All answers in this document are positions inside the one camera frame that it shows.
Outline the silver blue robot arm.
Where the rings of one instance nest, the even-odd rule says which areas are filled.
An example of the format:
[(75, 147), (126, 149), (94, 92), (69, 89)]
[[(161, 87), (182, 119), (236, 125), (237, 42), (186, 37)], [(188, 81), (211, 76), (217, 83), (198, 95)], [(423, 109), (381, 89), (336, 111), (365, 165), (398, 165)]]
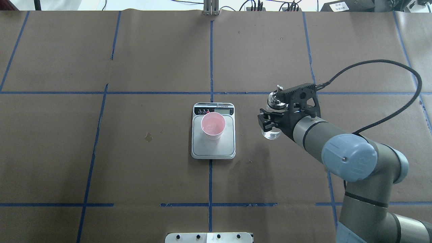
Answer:
[(310, 115), (302, 115), (290, 129), (284, 119), (291, 117), (260, 109), (258, 123), (264, 132), (280, 129), (346, 182), (337, 243), (431, 242), (431, 223), (388, 211), (393, 185), (409, 172), (404, 154)]

